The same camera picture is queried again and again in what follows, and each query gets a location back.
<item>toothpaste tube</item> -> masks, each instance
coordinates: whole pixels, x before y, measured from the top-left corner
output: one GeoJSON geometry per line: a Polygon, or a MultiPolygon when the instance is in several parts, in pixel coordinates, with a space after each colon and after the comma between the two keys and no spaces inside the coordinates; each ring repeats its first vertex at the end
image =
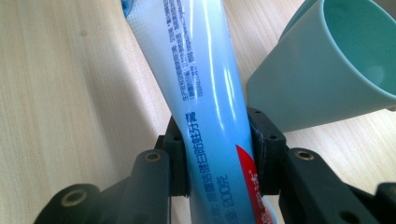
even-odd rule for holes
{"type": "Polygon", "coordinates": [[[260,194],[221,0],[122,3],[183,135],[192,223],[274,223],[260,194]]]}

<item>light wood surface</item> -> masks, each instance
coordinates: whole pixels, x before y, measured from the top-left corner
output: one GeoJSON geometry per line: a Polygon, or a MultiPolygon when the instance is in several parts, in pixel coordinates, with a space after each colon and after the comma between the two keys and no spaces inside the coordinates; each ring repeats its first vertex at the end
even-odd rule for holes
{"type": "MultiPolygon", "coordinates": [[[[302,2],[225,0],[244,88],[302,2]]],[[[123,179],[169,117],[119,0],[0,0],[0,223],[34,222],[69,185],[123,179]]],[[[286,136],[348,184],[396,181],[396,113],[286,136]]],[[[174,201],[173,223],[190,223],[174,201]]]]}

